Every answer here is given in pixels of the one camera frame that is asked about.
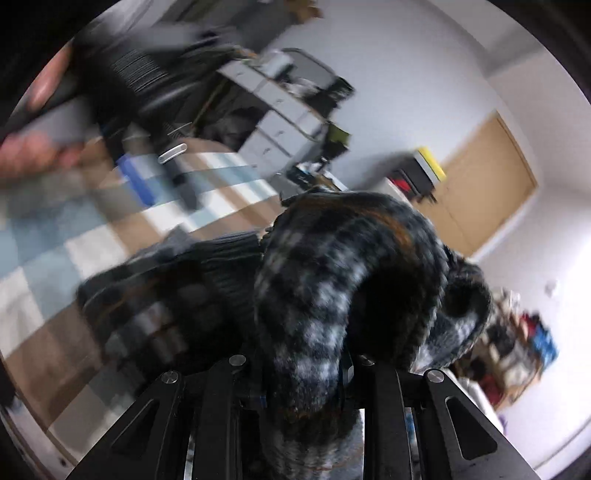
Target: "drawer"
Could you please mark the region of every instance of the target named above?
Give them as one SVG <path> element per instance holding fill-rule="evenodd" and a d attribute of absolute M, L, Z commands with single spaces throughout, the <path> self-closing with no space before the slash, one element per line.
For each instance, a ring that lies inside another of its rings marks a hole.
<path fill-rule="evenodd" d="M 226 63 L 219 72 L 249 92 L 265 82 L 263 75 L 237 60 Z"/>
<path fill-rule="evenodd" d="M 290 155 L 296 155 L 310 140 L 277 112 L 268 112 L 257 125 Z"/>
<path fill-rule="evenodd" d="M 301 117 L 296 125 L 300 130 L 302 130 L 306 135 L 313 137 L 316 135 L 320 129 L 322 128 L 323 121 L 318 118 L 312 112 L 307 112 Z"/>
<path fill-rule="evenodd" d="M 257 92 L 257 97 L 296 123 L 308 111 L 308 106 L 286 92 L 274 82 L 266 82 Z"/>
<path fill-rule="evenodd" d="M 238 152 L 248 164 L 256 167 L 264 179 L 283 169 L 290 157 L 259 131 L 254 131 Z"/>

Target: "pile of clothes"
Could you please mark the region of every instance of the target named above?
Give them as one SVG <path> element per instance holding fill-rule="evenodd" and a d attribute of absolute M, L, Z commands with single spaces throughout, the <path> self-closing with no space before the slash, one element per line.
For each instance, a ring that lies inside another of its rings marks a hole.
<path fill-rule="evenodd" d="M 335 401 L 343 346 L 406 371 L 444 367 L 483 332 L 491 295 L 480 269 L 406 203 L 312 190 L 285 205 L 260 241 L 173 231 L 81 285 L 79 306 L 105 353 L 146 382 L 256 346 L 269 474 L 361 478 L 360 412 Z"/>

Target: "metal screw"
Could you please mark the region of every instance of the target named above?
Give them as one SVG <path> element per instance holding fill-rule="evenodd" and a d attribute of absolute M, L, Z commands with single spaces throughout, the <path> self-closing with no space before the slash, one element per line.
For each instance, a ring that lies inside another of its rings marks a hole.
<path fill-rule="evenodd" d="M 160 380 L 164 383 L 175 383 L 178 380 L 178 373 L 174 370 L 169 370 L 168 372 L 164 372 L 162 376 L 160 376 Z"/>
<path fill-rule="evenodd" d="M 441 383 L 443 380 L 445 380 L 445 375 L 443 375 L 443 372 L 440 372 L 439 370 L 431 370 L 427 374 L 427 378 L 433 383 Z"/>
<path fill-rule="evenodd" d="M 233 367 L 241 367 L 242 365 L 244 365 L 246 363 L 246 357 L 244 355 L 232 355 L 230 357 L 230 360 L 228 360 L 230 362 L 230 365 L 232 365 Z"/>
<path fill-rule="evenodd" d="M 359 360 L 361 361 L 361 365 L 365 366 L 365 367 L 371 367 L 375 362 L 373 360 L 371 360 L 370 357 L 368 357 L 367 355 L 360 355 L 359 356 Z"/>

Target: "white floor tile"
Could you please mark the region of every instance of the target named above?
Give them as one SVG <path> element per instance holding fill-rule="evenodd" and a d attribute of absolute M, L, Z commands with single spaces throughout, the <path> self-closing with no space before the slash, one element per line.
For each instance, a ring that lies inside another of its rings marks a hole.
<path fill-rule="evenodd" d="M 66 241 L 65 246 L 83 280 L 123 263 L 128 254 L 108 225 Z"/>

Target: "gray filing cabinet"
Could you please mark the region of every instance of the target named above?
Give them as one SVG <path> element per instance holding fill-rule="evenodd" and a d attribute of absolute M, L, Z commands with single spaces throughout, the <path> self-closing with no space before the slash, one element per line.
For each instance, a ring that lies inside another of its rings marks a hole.
<path fill-rule="evenodd" d="M 232 61 L 219 72 L 270 108 L 238 152 L 261 178 L 301 161 L 316 146 L 326 121 L 302 100 L 244 61 Z"/>

